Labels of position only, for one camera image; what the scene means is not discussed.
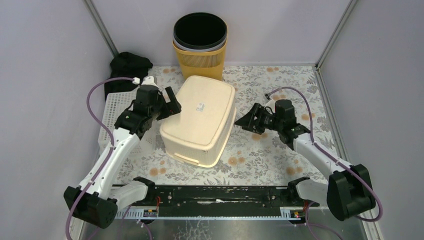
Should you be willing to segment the cream large plastic basket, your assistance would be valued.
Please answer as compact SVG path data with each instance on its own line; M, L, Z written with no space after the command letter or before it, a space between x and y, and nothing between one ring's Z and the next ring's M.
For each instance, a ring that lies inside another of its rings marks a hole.
M221 80L193 75L179 89L181 112L159 128L165 152L201 168L214 167L228 142L236 118L235 88Z

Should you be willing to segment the white perforated plastic basket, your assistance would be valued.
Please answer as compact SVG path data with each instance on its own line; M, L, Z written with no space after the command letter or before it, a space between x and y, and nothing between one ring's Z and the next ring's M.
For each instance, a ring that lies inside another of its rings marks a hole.
M136 98L136 91L110 93L107 96L103 111L102 123L110 130L115 129L115 122L120 114L130 106L130 103ZM131 158L147 157L154 153L156 148L156 138L159 134L159 122L154 121L151 128L144 134L138 145L129 153ZM100 129L98 136L99 153L103 153L107 144L110 143L110 137L104 128Z

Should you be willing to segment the grey bin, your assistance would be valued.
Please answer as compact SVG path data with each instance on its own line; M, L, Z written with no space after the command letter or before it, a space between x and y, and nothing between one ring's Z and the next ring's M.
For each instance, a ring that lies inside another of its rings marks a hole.
M226 44L227 37L221 43L219 43L218 45L213 46L213 47L209 47L209 48L204 48L204 49L194 49L194 48L190 48L190 47L185 47L185 46L181 45L180 43L178 43L175 37L172 38L172 42L180 50L188 51L188 52L195 52L195 53L203 53L203 52L213 52L213 51L217 51L217 50L221 49Z

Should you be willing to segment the black bin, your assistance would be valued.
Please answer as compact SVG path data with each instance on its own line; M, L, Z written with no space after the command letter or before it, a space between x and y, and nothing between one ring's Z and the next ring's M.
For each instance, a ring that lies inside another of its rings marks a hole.
M207 12L193 12L182 16L173 26L173 37L184 47L211 48L228 35L228 27L220 17Z

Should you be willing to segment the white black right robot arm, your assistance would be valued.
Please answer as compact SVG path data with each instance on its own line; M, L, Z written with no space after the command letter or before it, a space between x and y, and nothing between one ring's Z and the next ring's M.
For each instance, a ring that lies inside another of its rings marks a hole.
M362 164L350 164L312 140L311 131L297 122L290 100L272 101L267 106L255 103L234 124L258 135L265 130L277 132L283 144L306 158L325 177L326 184L308 177L290 181L286 198L291 205L299 206L305 200L315 202L327 206L339 221L376 207L368 169Z

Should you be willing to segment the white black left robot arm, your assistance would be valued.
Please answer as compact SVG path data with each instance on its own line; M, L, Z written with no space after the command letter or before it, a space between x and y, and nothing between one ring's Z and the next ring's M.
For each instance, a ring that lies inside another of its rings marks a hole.
M66 188L63 197L69 208L68 218L76 218L101 229L107 228L117 213L135 202L144 206L155 200L154 183L136 177L130 183L113 189L114 180L130 152L150 130L153 122L181 112L173 89L165 88L169 101L155 84L142 84L135 99L119 115L111 142L78 187Z

